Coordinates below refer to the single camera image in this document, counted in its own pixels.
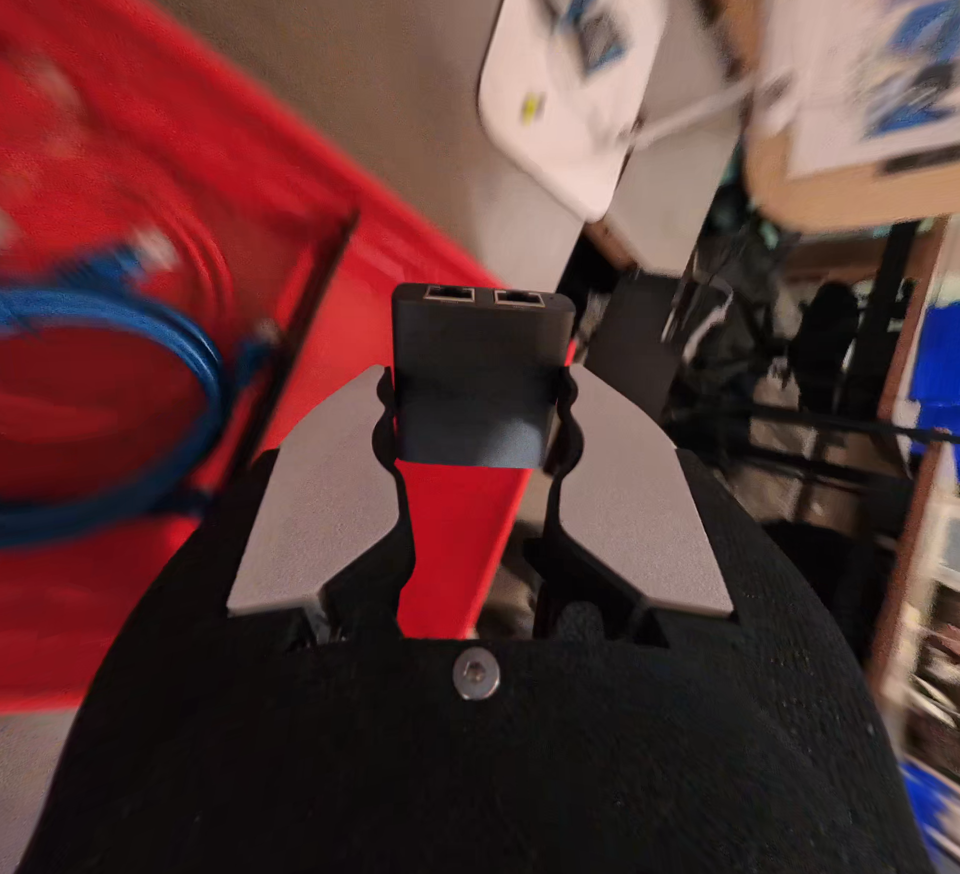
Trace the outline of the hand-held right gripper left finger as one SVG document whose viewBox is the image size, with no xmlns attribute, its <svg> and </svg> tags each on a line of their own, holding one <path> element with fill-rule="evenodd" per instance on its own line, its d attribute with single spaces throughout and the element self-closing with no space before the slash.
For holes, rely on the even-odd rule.
<svg viewBox="0 0 960 874">
<path fill-rule="evenodd" d="M 391 370 L 375 365 L 284 438 L 226 600 L 229 615 L 301 609 L 341 639 L 399 639 L 416 565 L 397 466 Z"/>
</svg>

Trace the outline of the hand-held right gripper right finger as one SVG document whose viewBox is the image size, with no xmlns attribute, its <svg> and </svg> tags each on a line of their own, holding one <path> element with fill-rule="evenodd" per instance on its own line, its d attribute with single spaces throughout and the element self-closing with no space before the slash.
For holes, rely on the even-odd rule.
<svg viewBox="0 0 960 874">
<path fill-rule="evenodd" d="M 560 372 L 555 463 L 542 532 L 534 635 L 589 604 L 607 639 L 657 637 L 657 610 L 726 623 L 735 605 L 678 449 L 582 365 Z"/>
</svg>

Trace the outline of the black network switch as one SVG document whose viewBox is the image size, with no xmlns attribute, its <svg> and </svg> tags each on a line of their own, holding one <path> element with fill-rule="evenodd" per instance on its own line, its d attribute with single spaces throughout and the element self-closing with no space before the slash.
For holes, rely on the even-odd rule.
<svg viewBox="0 0 960 874">
<path fill-rule="evenodd" d="M 575 304 L 559 293 L 403 282 L 390 313 L 400 459 L 539 468 Z"/>
</svg>

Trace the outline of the red plastic bin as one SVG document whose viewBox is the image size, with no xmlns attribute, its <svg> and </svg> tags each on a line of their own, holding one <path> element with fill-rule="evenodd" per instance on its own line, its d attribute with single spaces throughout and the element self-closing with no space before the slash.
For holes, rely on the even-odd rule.
<svg viewBox="0 0 960 874">
<path fill-rule="evenodd" d="M 80 704 L 403 281 L 508 285 L 148 0 L 2 0 L 2 716 Z"/>
</svg>

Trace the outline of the grey desk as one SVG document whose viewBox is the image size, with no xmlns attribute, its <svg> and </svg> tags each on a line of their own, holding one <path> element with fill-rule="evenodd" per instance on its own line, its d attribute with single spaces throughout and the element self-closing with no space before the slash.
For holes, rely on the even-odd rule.
<svg viewBox="0 0 960 874">
<path fill-rule="evenodd" d="M 476 93 L 500 0 L 151 0 L 246 70 L 508 285 L 558 286 L 583 221 L 498 152 Z M 658 120 L 722 74 L 695 0 L 669 0 L 646 104 Z M 644 268 L 682 270 L 738 115 L 636 152 L 611 203 Z M 73 710 L 2 715 L 2 872 L 16 870 Z"/>
</svg>

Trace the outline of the wooden instruction board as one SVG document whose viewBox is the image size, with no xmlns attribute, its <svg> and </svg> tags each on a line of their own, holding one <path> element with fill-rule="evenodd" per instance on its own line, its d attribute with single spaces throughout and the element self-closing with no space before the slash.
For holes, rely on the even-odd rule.
<svg viewBox="0 0 960 874">
<path fill-rule="evenodd" d="M 935 155 L 856 165 L 808 177 L 786 175 L 786 137 L 762 136 L 762 80 L 767 0 L 758 0 L 759 55 L 745 166 L 750 192 L 772 220 L 804 233 L 870 228 L 958 214 L 958 148 Z"/>
</svg>

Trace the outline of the small black blue module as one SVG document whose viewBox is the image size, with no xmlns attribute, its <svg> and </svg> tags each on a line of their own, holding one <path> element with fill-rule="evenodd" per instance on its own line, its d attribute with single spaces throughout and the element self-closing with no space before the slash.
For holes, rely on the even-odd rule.
<svg viewBox="0 0 960 874">
<path fill-rule="evenodd" d="M 583 77 L 622 61 L 630 42 L 614 13 L 600 0 L 536 0 L 550 32 L 574 50 Z"/>
</svg>

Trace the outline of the printed instruction sheet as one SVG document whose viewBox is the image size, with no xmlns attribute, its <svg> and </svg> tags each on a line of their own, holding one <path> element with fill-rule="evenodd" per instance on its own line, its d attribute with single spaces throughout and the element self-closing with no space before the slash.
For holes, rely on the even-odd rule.
<svg viewBox="0 0 960 874">
<path fill-rule="evenodd" d="M 958 148 L 959 0 L 767 0 L 757 96 L 788 178 Z"/>
</svg>

